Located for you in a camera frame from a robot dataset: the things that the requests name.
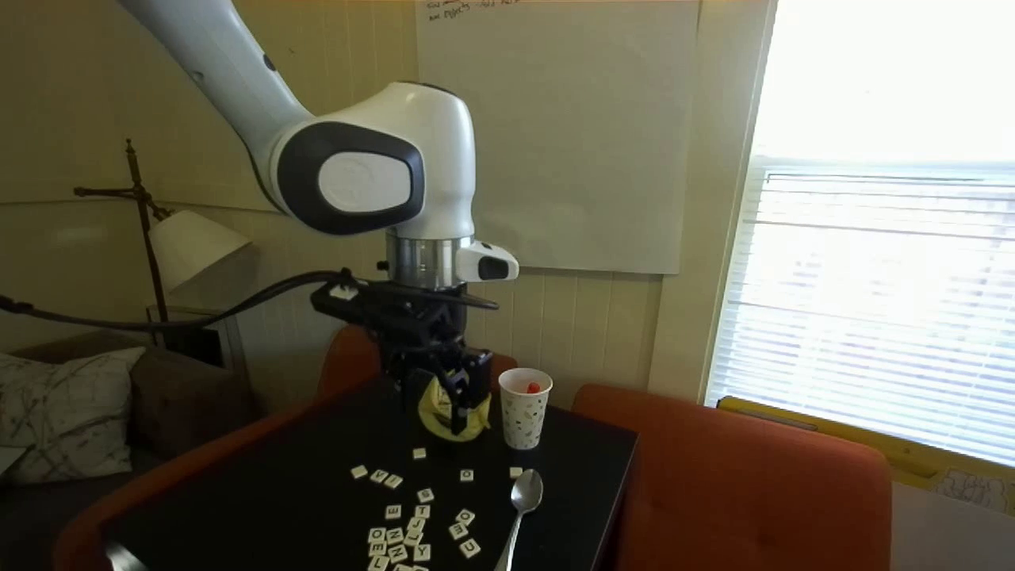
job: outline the cable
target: cable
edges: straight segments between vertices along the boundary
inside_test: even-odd
[[[254,293],[251,298],[231,305],[227,311],[219,311],[219,313],[209,313],[209,316],[199,316],[199,320],[163,320],[163,323],[140,323],[140,320],[92,320],[92,316],[74,316],[74,313],[55,313],[55,311],[40,311],[35,305],[24,305],[24,302],[16,302],[16,298],[6,298],[0,296],[0,311],[10,311],[10,313],[29,313],[29,316],[39,316],[39,320],[57,320],[57,323],[80,323],[80,327],[105,327],[105,331],[147,331],[147,332],[159,332],[159,331],[199,331],[199,327],[209,327],[209,323],[219,323],[225,316],[234,316],[248,308],[258,308],[269,298],[278,298],[283,293],[288,288],[301,288],[301,286],[311,286],[311,281],[354,281],[348,269],[318,269],[318,272],[298,272],[298,277],[288,277],[288,279],[278,279],[259,293]]]

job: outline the writing on whiteboard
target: writing on whiteboard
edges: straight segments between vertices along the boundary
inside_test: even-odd
[[[472,10],[503,10],[519,0],[421,0],[426,22],[449,22],[469,16]]]

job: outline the lamp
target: lamp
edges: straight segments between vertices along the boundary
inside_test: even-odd
[[[74,186],[77,197],[133,199],[147,243],[155,316],[167,320],[165,288],[179,288],[248,243],[243,235],[191,208],[165,208],[142,186],[133,144],[128,141],[129,186]]]

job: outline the metal spoon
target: metal spoon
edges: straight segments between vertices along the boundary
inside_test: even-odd
[[[107,542],[105,562],[111,571],[148,571],[128,546]]]
[[[515,478],[512,503],[515,503],[517,518],[515,518],[508,546],[503,546],[495,571],[512,571],[515,569],[515,546],[517,546],[519,521],[542,503],[542,477],[537,468],[527,468],[527,474],[519,474]]]

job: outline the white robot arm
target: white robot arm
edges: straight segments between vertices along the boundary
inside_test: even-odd
[[[477,144],[459,99],[393,83],[314,116],[231,0],[121,2],[243,141],[277,208],[327,235],[389,227],[396,286],[443,293],[517,277],[503,247],[472,237]]]

